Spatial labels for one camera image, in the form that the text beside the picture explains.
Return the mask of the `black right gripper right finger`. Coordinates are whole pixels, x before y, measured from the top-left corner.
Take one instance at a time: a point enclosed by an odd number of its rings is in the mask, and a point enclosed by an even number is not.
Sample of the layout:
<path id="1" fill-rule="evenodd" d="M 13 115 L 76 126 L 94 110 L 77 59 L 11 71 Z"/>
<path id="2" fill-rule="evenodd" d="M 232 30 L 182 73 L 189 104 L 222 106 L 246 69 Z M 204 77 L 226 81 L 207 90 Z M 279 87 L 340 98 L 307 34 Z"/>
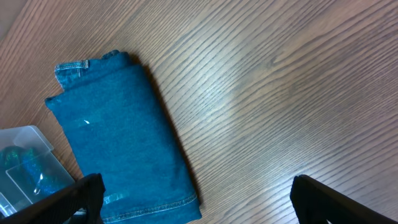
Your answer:
<path id="1" fill-rule="evenodd" d="M 290 201 L 300 224 L 397 224 L 307 175 L 294 177 Z"/>

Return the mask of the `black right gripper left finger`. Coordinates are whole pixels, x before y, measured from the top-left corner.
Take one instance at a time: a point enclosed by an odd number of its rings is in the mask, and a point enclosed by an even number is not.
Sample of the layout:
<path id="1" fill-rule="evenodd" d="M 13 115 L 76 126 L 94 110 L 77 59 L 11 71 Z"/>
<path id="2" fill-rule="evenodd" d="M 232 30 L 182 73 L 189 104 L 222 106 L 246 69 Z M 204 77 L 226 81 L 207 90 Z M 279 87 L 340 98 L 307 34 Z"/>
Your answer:
<path id="1" fill-rule="evenodd" d="M 1 224 L 99 223 L 104 192 L 101 174 L 90 174 L 2 219 Z"/>

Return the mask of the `shiny blue green garment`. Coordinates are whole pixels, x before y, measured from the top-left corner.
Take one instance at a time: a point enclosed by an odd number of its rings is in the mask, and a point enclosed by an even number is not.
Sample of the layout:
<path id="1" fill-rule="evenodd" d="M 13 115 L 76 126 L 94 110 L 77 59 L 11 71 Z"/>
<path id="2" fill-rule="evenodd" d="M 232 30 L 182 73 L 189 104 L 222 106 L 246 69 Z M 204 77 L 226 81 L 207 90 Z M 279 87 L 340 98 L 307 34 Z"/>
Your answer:
<path id="1" fill-rule="evenodd" d="M 45 171 L 44 163 L 34 147 L 5 147 L 1 151 L 1 167 L 6 170 L 16 168 L 34 195 L 48 196 L 66 187 L 58 176 Z"/>

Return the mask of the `blue jeans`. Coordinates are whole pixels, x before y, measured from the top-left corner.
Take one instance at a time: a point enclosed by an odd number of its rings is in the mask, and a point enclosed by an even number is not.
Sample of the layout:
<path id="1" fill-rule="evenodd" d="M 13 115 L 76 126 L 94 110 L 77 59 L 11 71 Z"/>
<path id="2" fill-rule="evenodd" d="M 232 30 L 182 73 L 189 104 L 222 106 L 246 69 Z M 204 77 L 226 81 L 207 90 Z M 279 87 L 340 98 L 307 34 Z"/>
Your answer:
<path id="1" fill-rule="evenodd" d="M 104 223 L 201 218 L 185 159 L 144 67 L 127 52 L 58 64 L 59 95 L 45 100 L 84 175 L 99 173 Z"/>

